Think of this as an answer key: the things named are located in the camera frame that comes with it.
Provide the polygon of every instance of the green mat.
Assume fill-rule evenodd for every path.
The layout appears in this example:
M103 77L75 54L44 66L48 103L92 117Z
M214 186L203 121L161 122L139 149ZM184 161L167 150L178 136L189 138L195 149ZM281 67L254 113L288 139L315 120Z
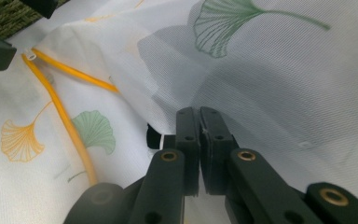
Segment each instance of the green mat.
M68 1L60 0L59 6ZM19 0L0 0L0 38L6 39L40 18L42 16Z

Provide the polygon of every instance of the green ginkgo leaf print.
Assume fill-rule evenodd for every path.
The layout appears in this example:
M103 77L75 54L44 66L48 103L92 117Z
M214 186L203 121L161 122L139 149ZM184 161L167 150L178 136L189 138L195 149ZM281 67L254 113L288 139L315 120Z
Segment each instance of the green ginkgo leaf print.
M214 58L227 55L227 44L241 26L252 18L277 13L292 16L329 30L330 26L315 19L280 10L264 10L252 0L205 0L194 23L196 48Z
M99 111L85 111L72 119L85 147L103 147L106 154L113 153L116 139L109 119Z

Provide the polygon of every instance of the ginkgo leaf print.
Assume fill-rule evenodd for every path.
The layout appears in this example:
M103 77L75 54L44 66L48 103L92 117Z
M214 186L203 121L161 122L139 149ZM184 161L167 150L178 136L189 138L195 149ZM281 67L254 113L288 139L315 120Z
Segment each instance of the ginkgo leaf print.
M1 132L1 150L10 161L27 162L43 151L45 147L34 136L34 125L39 115L50 103L43 107L28 126L15 125L11 119L4 123Z
M330 26L315 19L280 10L264 10L255 6L252 0L205 0L200 15L194 23L196 48L214 58L227 55L230 38L247 21L265 13L292 16L318 25L325 30Z
M103 147L107 155L115 150L116 139L109 119L99 111L85 111L72 119L85 147Z

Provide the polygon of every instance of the orange ginkgo leaf print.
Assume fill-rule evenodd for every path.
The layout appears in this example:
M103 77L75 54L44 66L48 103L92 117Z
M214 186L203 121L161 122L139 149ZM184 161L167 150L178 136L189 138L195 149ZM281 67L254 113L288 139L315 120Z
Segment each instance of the orange ginkgo leaf print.
M43 152L45 148L34 136L34 124L39 115L48 107L48 104L37 114L34 121L28 126L17 126L11 119L2 127L1 150L10 161L27 162Z

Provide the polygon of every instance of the white fabric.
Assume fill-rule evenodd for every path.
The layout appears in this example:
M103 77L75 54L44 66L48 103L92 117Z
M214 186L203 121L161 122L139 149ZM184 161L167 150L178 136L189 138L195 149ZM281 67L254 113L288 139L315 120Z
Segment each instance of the white fabric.
M176 110L214 107L240 145L263 153L293 187L328 181L358 197L358 2L255 1L331 29L259 15L232 36L222 58L195 48L202 2L144 1L113 17L64 25L37 47L112 77L162 133L174 131ZM112 1L96 14L114 8Z
M207 0L208 4L216 1ZM240 14L252 11L249 0L221 2ZM200 18L219 19L211 11L206 13L203 4L196 0L106 1L92 19L67 23L36 46L62 63L112 81L120 90L121 96L117 96L39 64L45 73L53 75L71 118L83 111L98 110L109 119L117 138L115 151L105 155L100 148L89 148L102 181L126 187L145 173L150 161L145 147L147 122L161 133L173 133L178 109L206 105L221 111L240 146L261 152L289 185L304 191L310 183L326 181L358 197L358 1L254 0L264 10L296 13L323 22L330 29L287 14L263 13L238 28L227 50L214 51L211 40L200 48L196 38L204 28L194 26ZM0 94L6 94L0 95L0 130L6 119L14 120L16 113L21 112L17 118L32 120L48 98L29 71L15 64L21 63L16 61L11 70L0 73ZM7 74L12 73L16 75L10 82ZM13 85L21 81L22 88ZM33 86L38 87L38 95L24 89ZM42 114L38 122L42 123L46 115ZM66 144L70 148L67 150L73 151L60 120L54 116L51 120L57 120L53 123L56 126L41 134L51 140L44 142ZM43 153L34 160L41 160ZM76 154L62 153L51 156L51 162L65 164L69 160L81 165ZM0 151L0 160L4 159ZM43 162L34 166L41 168ZM4 178L11 174L2 170L6 166L0 166L0 183L7 191L1 189L0 194L17 197L11 188L7 189L14 185L13 191L23 196L28 185L20 185L17 179L10 179L12 176ZM81 168L74 168L73 173ZM49 174L56 174L54 169L61 170L59 165L50 165ZM32 175L26 183L34 187L47 176ZM27 194L19 201L0 197L0 222L62 220L87 187L84 175L74 178L70 185L68 176L57 185L49 182L43 186L54 185L43 197L51 199L55 207L46 208L43 199ZM186 199L186 222L228 223L222 197L206 196L203 189L200 191L199 198ZM57 203L64 209L57 209ZM32 209L23 209L30 204ZM29 212L42 211L36 209L38 205L44 207L43 212Z
M0 223L61 223L89 186L85 175L67 181L84 167L53 105L34 124L34 135L44 146L39 155L28 162L10 161L1 151L6 121L27 126L50 101L21 58L0 72Z

